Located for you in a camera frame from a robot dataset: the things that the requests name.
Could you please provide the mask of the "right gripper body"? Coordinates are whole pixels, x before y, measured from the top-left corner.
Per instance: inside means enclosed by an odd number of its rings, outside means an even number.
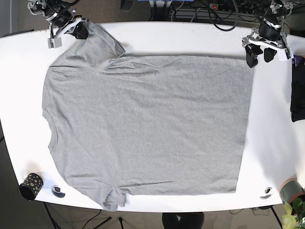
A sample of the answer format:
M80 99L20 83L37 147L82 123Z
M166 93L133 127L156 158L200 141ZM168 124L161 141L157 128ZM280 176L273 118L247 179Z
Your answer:
M59 48L62 46L61 37L69 34L75 38L76 26L87 26L89 20L82 17L74 17L62 27L55 26L55 23L49 25L50 38L48 39L49 48Z

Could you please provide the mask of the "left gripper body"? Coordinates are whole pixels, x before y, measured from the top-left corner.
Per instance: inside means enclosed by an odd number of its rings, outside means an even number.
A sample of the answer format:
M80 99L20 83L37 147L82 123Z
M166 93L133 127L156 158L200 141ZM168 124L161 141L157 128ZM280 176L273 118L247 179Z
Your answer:
M270 41L258 33L258 30L252 30L250 35L242 38L242 44L260 46L260 54L264 52L265 48L272 48L277 51L277 56L280 61L287 61L291 59L291 48L287 44L285 33L280 32L277 41Z

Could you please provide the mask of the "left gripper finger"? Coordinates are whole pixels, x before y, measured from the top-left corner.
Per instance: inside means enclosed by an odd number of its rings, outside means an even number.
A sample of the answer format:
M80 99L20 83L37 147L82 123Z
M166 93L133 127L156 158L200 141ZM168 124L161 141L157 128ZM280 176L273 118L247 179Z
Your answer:
M265 48L264 49L264 61L266 63L269 63L270 61L272 61L275 57L275 55L277 54L277 51L272 49L272 48Z
M246 63L250 68L254 68L258 64L257 56L260 54L260 46L246 45Z

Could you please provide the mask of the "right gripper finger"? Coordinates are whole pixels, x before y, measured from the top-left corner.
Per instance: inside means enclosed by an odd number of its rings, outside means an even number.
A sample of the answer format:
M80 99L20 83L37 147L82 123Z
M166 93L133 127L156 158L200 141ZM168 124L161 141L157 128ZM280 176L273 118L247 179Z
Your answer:
M75 38L78 40L86 40L88 38L89 32L85 26L76 26Z

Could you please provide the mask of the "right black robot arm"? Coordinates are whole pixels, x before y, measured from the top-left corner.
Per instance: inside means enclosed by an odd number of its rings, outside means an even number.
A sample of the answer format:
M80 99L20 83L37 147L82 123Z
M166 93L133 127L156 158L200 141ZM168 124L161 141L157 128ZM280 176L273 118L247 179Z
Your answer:
M78 40L88 38L89 32L86 28L88 20L81 15L73 14L76 10L70 8L78 4L78 1L67 2L64 0L30 0L27 8L33 15L42 15L49 23L50 38L48 47L50 49L62 46L61 37L69 34Z

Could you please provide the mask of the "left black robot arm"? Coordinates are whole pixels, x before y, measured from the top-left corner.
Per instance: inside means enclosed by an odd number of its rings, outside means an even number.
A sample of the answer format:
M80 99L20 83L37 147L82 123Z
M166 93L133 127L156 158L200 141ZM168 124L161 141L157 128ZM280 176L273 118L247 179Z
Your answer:
M285 17L293 9L293 3L282 0L271 0L265 13L258 17L260 26L253 28L250 35L242 39L246 52L246 62L250 68L258 64L257 56L263 54L264 61L270 62L277 55L279 60L286 61L294 57L288 46L284 30Z

